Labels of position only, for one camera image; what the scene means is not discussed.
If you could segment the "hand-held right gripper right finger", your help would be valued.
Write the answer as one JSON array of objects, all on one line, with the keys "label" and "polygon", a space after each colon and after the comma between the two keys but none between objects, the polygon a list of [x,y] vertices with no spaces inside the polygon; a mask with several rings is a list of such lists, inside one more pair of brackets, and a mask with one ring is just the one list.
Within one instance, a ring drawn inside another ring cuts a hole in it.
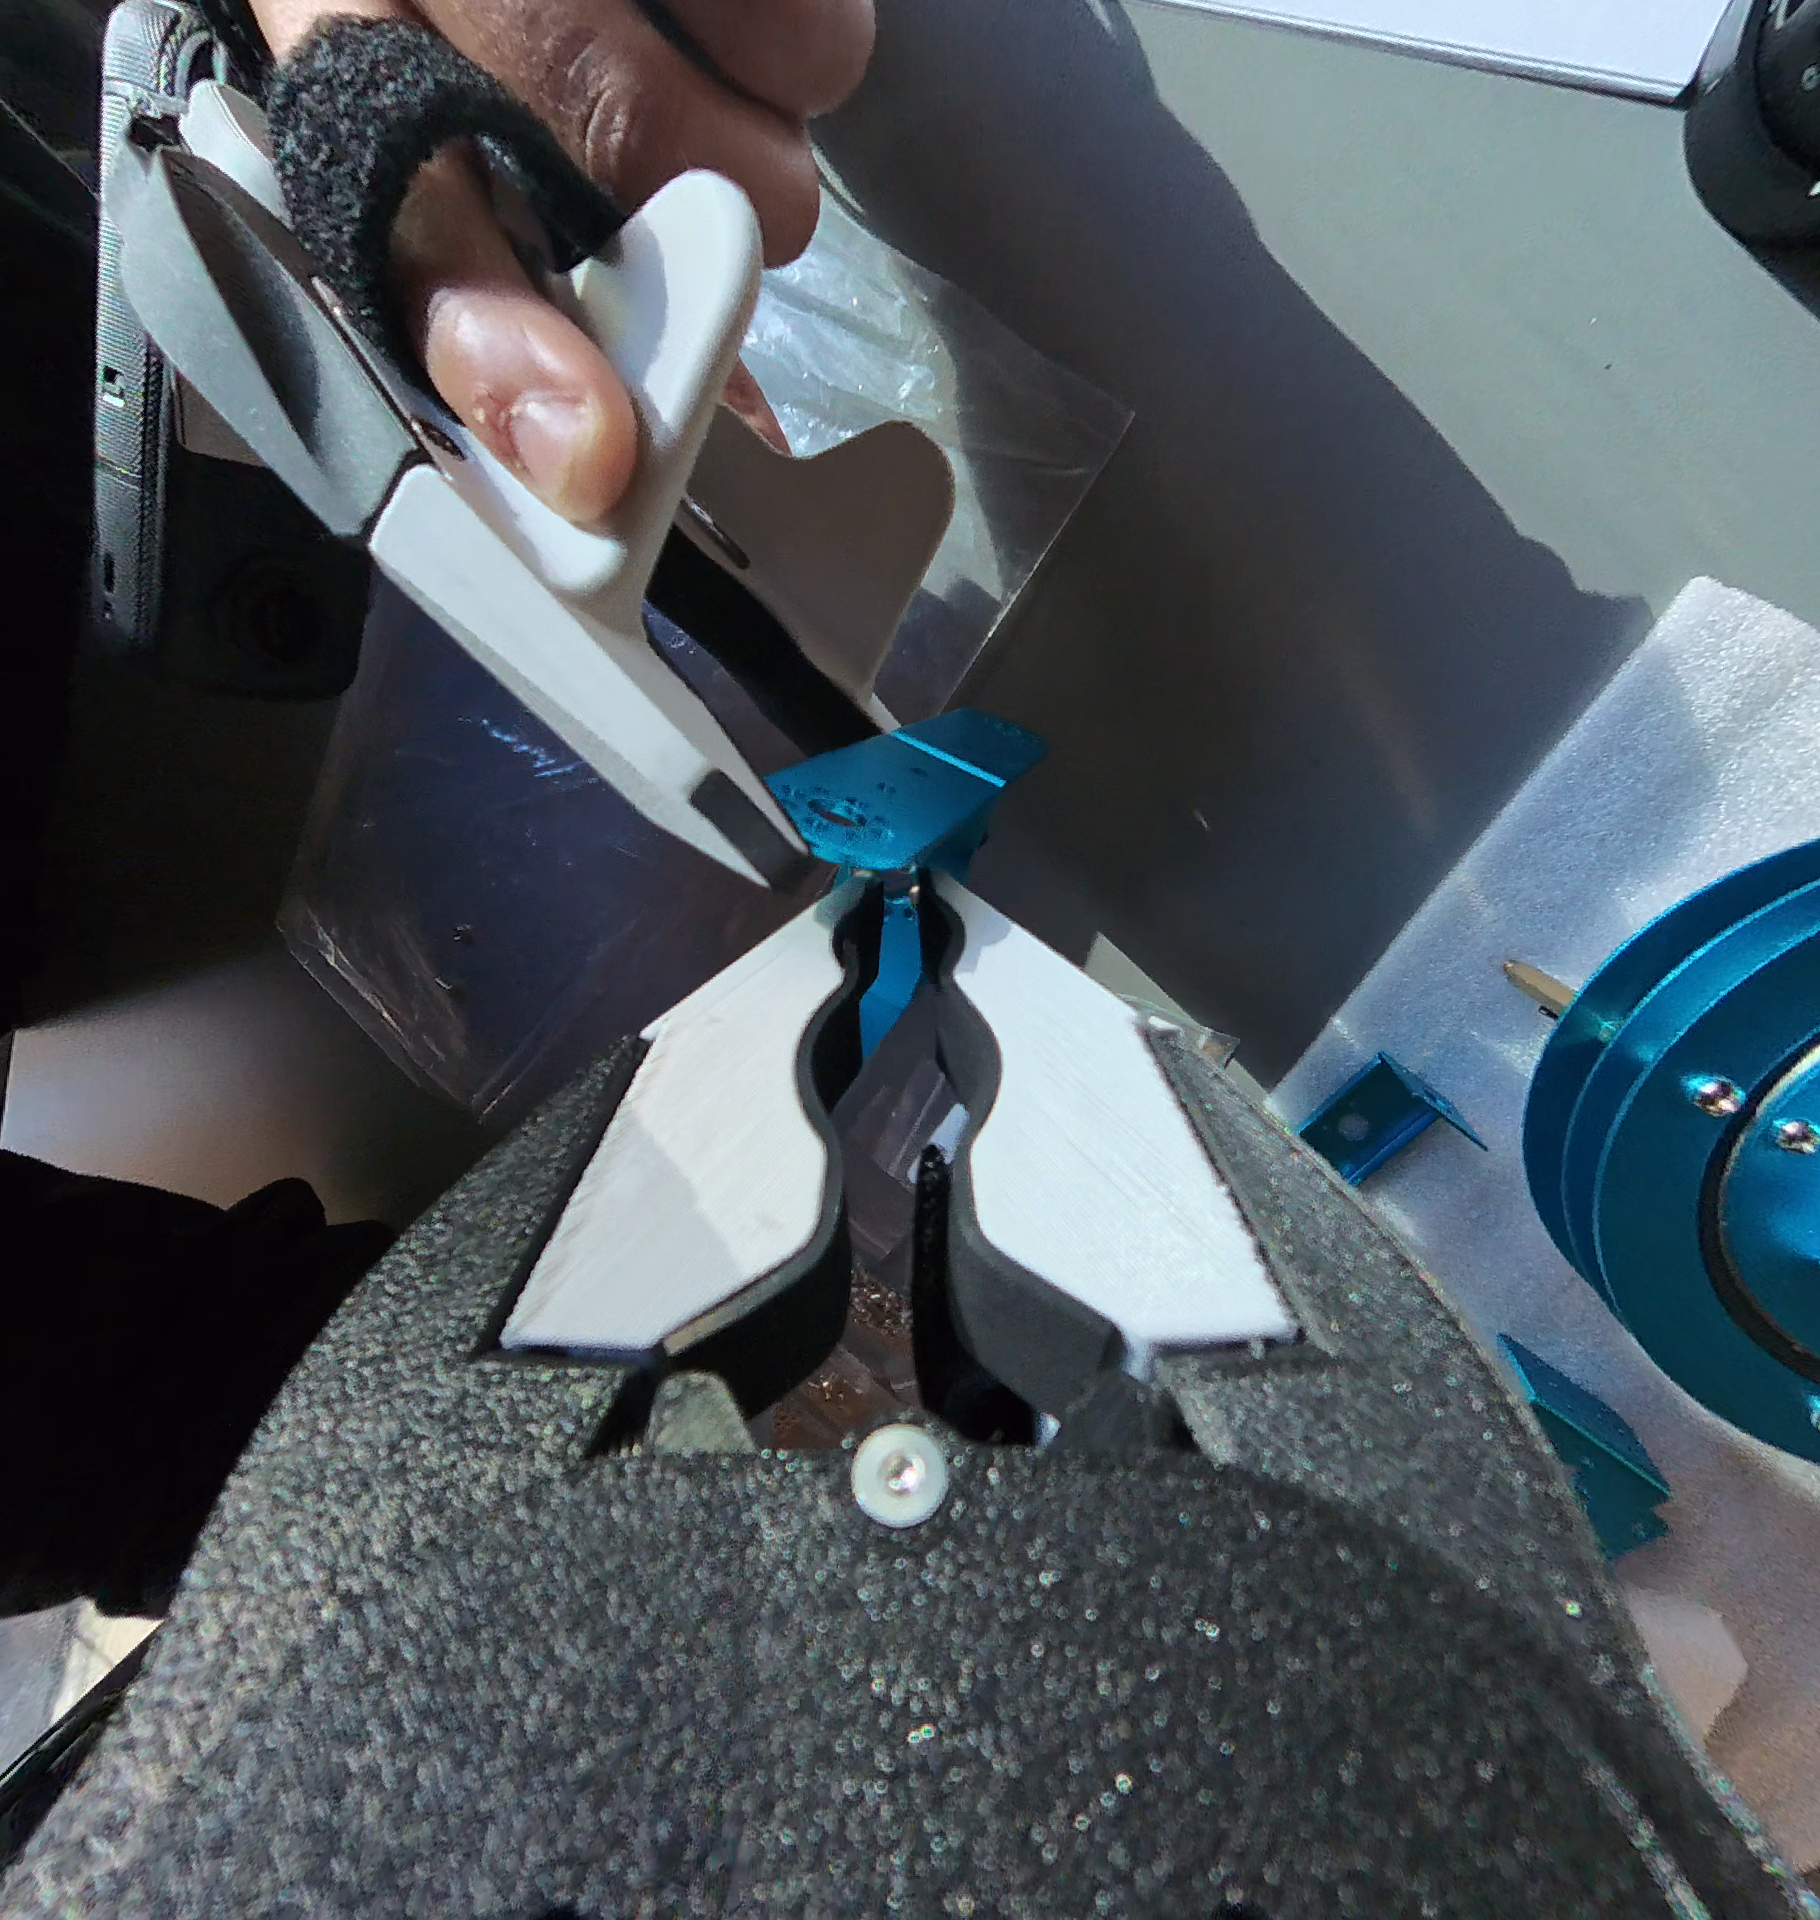
[{"label": "hand-held right gripper right finger", "polygon": [[1087,1382],[1296,1344],[1137,1019],[950,875],[926,883],[924,936],[937,1065],[970,1115],[947,1198],[964,1352],[1004,1382]]}]

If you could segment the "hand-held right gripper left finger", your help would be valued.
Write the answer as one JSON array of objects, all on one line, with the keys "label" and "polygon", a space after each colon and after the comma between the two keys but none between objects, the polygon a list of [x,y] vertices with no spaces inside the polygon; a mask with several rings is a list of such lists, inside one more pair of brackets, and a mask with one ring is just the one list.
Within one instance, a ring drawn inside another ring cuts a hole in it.
[{"label": "hand-held right gripper left finger", "polygon": [[842,1241],[830,1115],[866,1065],[885,890],[839,883],[643,1032],[506,1352],[660,1362],[803,1311]]}]

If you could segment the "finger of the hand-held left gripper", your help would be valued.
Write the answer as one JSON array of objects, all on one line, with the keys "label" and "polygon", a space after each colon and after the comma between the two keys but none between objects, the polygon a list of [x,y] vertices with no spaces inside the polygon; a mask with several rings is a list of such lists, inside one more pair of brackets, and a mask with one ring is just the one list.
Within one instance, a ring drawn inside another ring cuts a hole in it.
[{"label": "finger of the hand-held left gripper", "polygon": [[630,809],[755,887],[815,857],[704,698],[643,641],[638,610],[577,610],[503,537],[492,488],[445,460],[398,468],[373,564]]},{"label": "finger of the hand-held left gripper", "polygon": [[660,556],[648,577],[648,641],[660,662],[745,744],[749,712],[803,756],[784,767],[755,744],[745,756],[775,796],[893,796],[875,724],[809,663],[784,622],[709,556]]}]

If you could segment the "blue metal bracket assembly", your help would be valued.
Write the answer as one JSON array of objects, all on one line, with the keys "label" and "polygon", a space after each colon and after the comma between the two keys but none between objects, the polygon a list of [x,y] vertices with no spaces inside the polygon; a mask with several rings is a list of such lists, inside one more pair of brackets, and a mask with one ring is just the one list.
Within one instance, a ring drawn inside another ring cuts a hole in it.
[{"label": "blue metal bracket assembly", "polygon": [[875,972],[861,998],[866,1054],[924,979],[924,874],[964,875],[991,801],[1042,756],[1039,731],[959,707],[770,777],[775,808],[818,861],[885,883]]}]

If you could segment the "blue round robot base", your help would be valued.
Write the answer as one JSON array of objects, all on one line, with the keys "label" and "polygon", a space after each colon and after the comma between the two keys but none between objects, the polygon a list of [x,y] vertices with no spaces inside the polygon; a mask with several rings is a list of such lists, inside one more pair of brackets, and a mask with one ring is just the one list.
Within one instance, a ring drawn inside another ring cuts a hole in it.
[{"label": "blue round robot base", "polygon": [[1820,1465],[1820,840],[1600,965],[1544,1040],[1520,1162],[1638,1348]]}]

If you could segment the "person's left hand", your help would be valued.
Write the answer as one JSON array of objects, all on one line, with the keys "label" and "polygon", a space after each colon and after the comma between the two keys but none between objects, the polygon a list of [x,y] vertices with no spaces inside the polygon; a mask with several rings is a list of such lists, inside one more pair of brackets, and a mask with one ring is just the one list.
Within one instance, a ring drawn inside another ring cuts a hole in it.
[{"label": "person's left hand", "polygon": [[[531,110],[574,165],[636,208],[682,171],[749,196],[766,263],[818,225],[807,125],[871,59],[866,0],[255,0],[274,59],[335,11],[435,31]],[[636,472],[636,406],[603,349],[548,303],[466,143],[428,160],[394,216],[386,288],[433,389],[531,493],[598,522]]]}]

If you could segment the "large clear plastic bag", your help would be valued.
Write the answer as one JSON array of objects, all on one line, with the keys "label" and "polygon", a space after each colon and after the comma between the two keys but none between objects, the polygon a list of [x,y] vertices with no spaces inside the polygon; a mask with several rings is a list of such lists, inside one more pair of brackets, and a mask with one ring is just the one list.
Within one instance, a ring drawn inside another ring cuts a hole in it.
[{"label": "large clear plastic bag", "polygon": [[[1130,406],[837,202],[766,275],[745,366],[842,515],[809,563],[881,581],[875,704],[947,712]],[[515,1116],[793,910],[638,819],[373,581],[280,928],[424,1089]]]}]

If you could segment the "person's dark clothing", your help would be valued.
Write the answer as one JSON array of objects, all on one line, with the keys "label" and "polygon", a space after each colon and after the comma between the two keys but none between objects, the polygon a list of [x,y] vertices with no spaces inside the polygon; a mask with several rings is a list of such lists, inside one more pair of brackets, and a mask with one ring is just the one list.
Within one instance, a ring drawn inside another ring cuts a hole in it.
[{"label": "person's dark clothing", "polygon": [[303,1180],[219,1208],[0,1151],[0,1615],[166,1611],[274,1393],[390,1241]]}]

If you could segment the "white foam tray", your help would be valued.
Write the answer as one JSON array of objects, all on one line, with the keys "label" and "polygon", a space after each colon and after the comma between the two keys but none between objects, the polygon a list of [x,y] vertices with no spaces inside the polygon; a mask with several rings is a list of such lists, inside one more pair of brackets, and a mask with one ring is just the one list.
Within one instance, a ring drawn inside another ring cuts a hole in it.
[{"label": "white foam tray", "polygon": [[1820,632],[1693,581],[1276,1084],[1299,1122],[1377,1053],[1486,1141],[1434,1126],[1362,1183],[1481,1337],[1614,1403],[1671,1481],[1671,1533],[1618,1562],[1677,1711],[1820,1890],[1820,1465],[1693,1403],[1564,1263],[1520,1168],[1548,1021],[1503,979],[1587,979],[1729,870],[1820,834]]}]

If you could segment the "white instruction sheet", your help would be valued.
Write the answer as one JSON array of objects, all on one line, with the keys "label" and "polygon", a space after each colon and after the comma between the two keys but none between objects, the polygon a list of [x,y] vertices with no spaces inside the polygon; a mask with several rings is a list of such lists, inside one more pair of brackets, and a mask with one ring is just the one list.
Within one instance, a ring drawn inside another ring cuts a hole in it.
[{"label": "white instruction sheet", "polygon": [[1726,0],[1192,0],[1390,54],[1675,105],[1709,59]]}]

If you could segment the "black object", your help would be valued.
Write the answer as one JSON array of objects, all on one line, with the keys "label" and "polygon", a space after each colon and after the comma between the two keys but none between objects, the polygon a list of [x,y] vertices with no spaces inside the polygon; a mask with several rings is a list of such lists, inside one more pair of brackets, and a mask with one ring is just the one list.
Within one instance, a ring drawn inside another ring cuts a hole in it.
[{"label": "black object", "polygon": [[1694,75],[1685,175],[1759,249],[1820,249],[1820,0],[1729,6]]}]

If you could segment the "small blue metal bracket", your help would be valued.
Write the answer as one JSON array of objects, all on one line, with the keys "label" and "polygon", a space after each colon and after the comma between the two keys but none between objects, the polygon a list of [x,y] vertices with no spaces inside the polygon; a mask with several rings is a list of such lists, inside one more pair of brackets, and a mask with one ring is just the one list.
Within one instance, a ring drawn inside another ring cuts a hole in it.
[{"label": "small blue metal bracket", "polygon": [[1570,1476],[1605,1558],[1618,1562],[1668,1539],[1664,1506],[1671,1502],[1671,1483],[1629,1422],[1514,1333],[1500,1333],[1500,1348],[1529,1413]]},{"label": "small blue metal bracket", "polygon": [[1486,1148],[1471,1122],[1424,1078],[1378,1053],[1340,1089],[1333,1089],[1296,1134],[1345,1183],[1362,1183],[1434,1122],[1449,1122],[1476,1148]]}]

